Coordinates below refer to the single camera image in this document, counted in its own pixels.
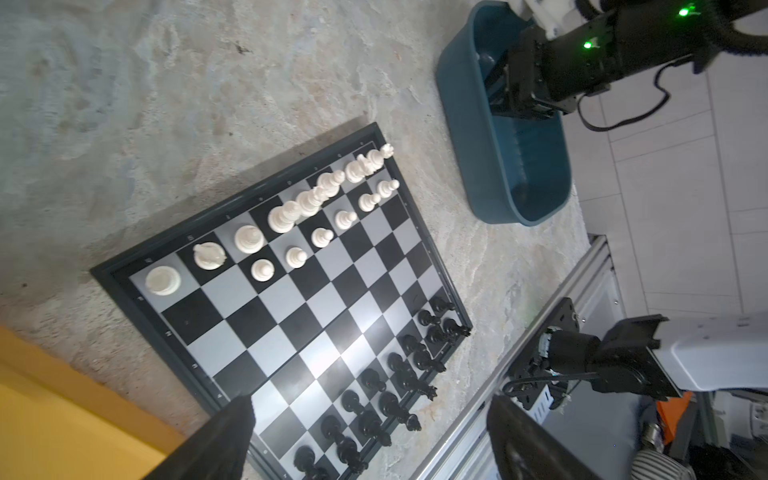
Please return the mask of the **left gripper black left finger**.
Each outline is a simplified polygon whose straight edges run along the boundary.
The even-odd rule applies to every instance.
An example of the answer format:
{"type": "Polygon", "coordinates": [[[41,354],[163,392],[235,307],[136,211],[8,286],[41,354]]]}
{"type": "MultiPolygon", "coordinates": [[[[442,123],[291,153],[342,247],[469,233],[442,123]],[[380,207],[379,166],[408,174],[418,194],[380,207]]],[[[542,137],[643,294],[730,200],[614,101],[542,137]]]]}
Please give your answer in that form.
{"type": "Polygon", "coordinates": [[[241,479],[255,423],[251,399],[233,399],[145,479],[241,479]]]}

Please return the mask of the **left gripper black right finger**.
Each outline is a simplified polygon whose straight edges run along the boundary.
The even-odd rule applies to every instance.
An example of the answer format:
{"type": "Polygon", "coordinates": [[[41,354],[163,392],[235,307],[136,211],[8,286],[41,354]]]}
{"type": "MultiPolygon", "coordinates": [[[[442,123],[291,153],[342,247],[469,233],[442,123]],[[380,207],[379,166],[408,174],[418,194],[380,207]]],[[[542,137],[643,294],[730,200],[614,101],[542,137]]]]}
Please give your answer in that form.
{"type": "Polygon", "coordinates": [[[506,395],[494,395],[487,431],[502,479],[599,479],[506,395]]]}

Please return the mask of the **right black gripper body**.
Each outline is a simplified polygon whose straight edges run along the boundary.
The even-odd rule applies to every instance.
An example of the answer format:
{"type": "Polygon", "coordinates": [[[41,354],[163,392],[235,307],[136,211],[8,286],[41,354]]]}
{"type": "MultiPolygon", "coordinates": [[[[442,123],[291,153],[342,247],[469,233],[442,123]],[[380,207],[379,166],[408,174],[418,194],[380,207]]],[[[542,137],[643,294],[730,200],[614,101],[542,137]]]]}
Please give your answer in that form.
{"type": "Polygon", "coordinates": [[[485,77],[495,116],[550,119],[576,109],[577,97],[609,88],[616,67],[613,17],[597,17],[549,40],[527,27],[485,77]]]}

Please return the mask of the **yellow plastic tray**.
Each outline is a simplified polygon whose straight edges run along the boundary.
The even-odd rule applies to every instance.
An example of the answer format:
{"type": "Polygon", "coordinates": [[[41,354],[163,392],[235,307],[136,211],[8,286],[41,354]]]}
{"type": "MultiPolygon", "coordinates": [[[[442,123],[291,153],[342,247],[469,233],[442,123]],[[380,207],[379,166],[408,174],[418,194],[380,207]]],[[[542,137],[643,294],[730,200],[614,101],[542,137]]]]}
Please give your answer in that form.
{"type": "Polygon", "coordinates": [[[185,439],[115,392],[2,329],[2,478],[141,479],[185,439]]]}

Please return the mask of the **black white chess board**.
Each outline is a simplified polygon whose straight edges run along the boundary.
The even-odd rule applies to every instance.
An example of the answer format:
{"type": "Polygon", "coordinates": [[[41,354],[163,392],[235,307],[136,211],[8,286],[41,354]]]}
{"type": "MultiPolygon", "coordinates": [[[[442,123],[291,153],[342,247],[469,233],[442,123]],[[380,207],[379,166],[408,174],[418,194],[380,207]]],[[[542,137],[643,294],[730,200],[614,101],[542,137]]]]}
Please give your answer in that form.
{"type": "Polygon", "coordinates": [[[394,159],[278,233],[269,213],[386,141],[370,124],[96,266],[92,273],[210,413],[250,398],[269,479],[356,479],[417,431],[472,324],[394,159]]]}

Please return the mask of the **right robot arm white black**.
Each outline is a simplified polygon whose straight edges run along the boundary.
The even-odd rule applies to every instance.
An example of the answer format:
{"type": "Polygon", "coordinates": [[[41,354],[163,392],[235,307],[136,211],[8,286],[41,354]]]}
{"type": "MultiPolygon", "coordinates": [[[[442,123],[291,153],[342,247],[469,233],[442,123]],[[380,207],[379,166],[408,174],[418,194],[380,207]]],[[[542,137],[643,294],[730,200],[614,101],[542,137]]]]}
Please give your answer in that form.
{"type": "MultiPolygon", "coordinates": [[[[763,1],[586,1],[582,26],[548,39],[530,26],[485,76],[497,117],[543,123],[579,113],[582,101],[630,75],[691,65],[704,71],[722,52],[763,56],[765,36],[736,29],[737,19],[764,10],[763,1]]],[[[512,373],[504,392],[527,384],[588,382],[599,393],[658,400],[686,391],[763,388],[767,384],[767,319],[672,320],[647,315],[617,322],[603,337],[551,326],[526,352],[542,374],[512,373]]]]}

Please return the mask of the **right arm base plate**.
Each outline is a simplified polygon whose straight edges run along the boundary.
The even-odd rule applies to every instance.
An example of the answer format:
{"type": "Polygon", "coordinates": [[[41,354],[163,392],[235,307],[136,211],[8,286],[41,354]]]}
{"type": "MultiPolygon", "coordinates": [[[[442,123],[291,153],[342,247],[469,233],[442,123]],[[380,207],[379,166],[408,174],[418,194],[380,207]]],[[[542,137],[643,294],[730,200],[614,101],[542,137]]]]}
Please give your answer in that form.
{"type": "Polygon", "coordinates": [[[502,390],[530,417],[542,423],[552,409],[557,409],[569,393],[572,381],[529,382],[508,386],[512,380],[556,376],[548,358],[549,336],[555,331],[580,332],[578,316],[570,297],[561,297],[533,336],[522,347],[506,370],[502,390]]]}

